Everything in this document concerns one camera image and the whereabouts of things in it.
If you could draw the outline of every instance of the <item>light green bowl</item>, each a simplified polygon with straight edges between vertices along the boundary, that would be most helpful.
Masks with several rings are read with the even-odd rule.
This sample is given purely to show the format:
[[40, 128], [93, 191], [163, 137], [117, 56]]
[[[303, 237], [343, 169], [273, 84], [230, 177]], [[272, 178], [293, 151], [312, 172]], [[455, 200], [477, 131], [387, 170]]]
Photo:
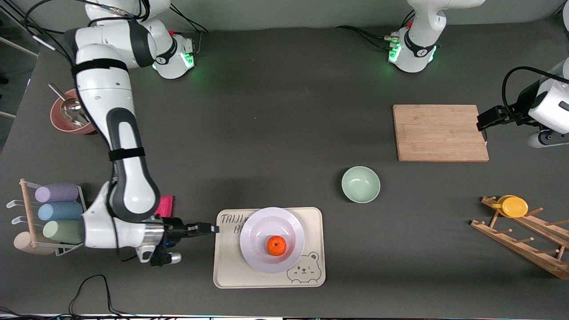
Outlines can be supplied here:
[[380, 179], [367, 167], [350, 168], [342, 177], [342, 190], [351, 201], [368, 203], [380, 194]]

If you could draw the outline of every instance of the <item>pink bowl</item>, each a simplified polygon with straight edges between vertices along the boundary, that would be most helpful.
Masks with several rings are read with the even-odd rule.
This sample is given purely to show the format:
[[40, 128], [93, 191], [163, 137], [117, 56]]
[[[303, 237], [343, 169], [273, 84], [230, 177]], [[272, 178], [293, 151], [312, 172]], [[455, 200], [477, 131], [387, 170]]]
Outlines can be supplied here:
[[[77, 92], [75, 91], [75, 89], [71, 89], [65, 93], [65, 96], [66, 97], [77, 97]], [[61, 115], [62, 103], [63, 103], [63, 100], [61, 98], [57, 98], [57, 100], [55, 100], [55, 102], [53, 103], [53, 106], [51, 106], [50, 120], [51, 120], [51, 124], [53, 124], [53, 126], [57, 130], [63, 131], [63, 132], [68, 132], [68, 133], [73, 133], [73, 134], [89, 134], [89, 133], [93, 133], [95, 131], [95, 127], [93, 126], [93, 124], [91, 122], [89, 122], [87, 125], [84, 125], [80, 128], [77, 128], [71, 122], [69, 122], [67, 119], [65, 119]]]

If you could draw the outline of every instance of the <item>red sponge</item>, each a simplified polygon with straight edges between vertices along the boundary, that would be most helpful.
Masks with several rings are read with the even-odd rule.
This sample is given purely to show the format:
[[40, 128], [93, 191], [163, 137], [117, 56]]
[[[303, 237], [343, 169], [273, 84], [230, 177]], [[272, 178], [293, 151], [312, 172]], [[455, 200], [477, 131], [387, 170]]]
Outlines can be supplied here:
[[163, 218], [170, 218], [172, 216], [172, 210], [174, 209], [174, 196], [165, 195], [160, 197], [160, 204], [154, 215], [159, 215]]

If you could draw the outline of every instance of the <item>gray countertop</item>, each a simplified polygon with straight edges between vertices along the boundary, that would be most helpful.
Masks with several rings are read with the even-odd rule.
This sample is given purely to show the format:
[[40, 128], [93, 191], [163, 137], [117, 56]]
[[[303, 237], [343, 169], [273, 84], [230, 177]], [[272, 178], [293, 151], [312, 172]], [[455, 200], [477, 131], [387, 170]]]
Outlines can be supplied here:
[[[0, 301], [19, 313], [62, 313], [84, 278], [103, 273], [114, 306], [132, 313], [567, 319], [569, 282], [468, 220], [488, 220], [479, 197], [503, 194], [544, 207], [551, 221], [569, 218], [569, 147], [531, 149], [532, 128], [508, 125], [489, 131], [487, 163], [399, 162], [391, 112], [394, 104], [486, 110], [501, 103], [508, 70], [553, 67], [567, 56], [564, 41], [557, 18], [449, 26], [432, 64], [406, 74], [348, 30], [206, 34], [196, 69], [181, 79], [130, 71], [150, 173], [163, 195], [177, 197], [175, 215], [187, 223], [214, 222], [227, 208], [318, 207], [326, 282], [218, 289], [213, 236], [184, 240], [183, 261], [162, 268], [121, 263], [113, 250], [35, 256], [12, 245], [26, 227], [10, 220], [24, 211], [4, 208]], [[61, 133], [49, 121], [55, 96], [47, 83], [72, 88], [68, 69], [53, 52], [39, 56], [0, 156], [2, 206], [21, 197], [19, 178], [78, 183], [92, 200], [110, 175], [101, 137]], [[525, 71], [512, 76], [510, 99], [536, 79]], [[381, 179], [369, 204], [341, 194], [340, 177], [355, 165]], [[514, 237], [527, 236], [513, 228]], [[106, 312], [102, 281], [86, 285], [76, 310]]]

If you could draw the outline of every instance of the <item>yellow cup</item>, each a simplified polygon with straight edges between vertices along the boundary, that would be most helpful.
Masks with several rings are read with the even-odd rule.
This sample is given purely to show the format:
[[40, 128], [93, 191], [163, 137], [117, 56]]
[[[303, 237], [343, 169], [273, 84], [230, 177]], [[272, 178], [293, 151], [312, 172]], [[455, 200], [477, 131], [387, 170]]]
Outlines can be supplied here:
[[528, 210], [525, 200], [515, 195], [505, 195], [499, 198], [498, 203], [492, 203], [492, 208], [508, 218], [523, 217]]

